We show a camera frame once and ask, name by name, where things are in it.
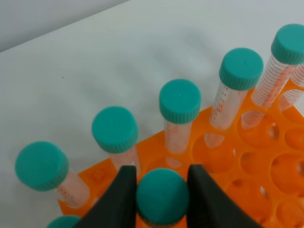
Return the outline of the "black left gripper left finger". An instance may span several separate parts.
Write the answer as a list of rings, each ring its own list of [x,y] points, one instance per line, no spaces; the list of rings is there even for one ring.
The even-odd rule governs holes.
[[[74,227],[136,227],[136,187],[136,167],[122,166],[110,187]]]

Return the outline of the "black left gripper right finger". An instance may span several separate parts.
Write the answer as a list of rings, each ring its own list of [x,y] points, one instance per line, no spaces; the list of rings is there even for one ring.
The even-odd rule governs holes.
[[[202,165],[188,169],[190,204],[186,215],[189,228],[259,228],[219,187]]]

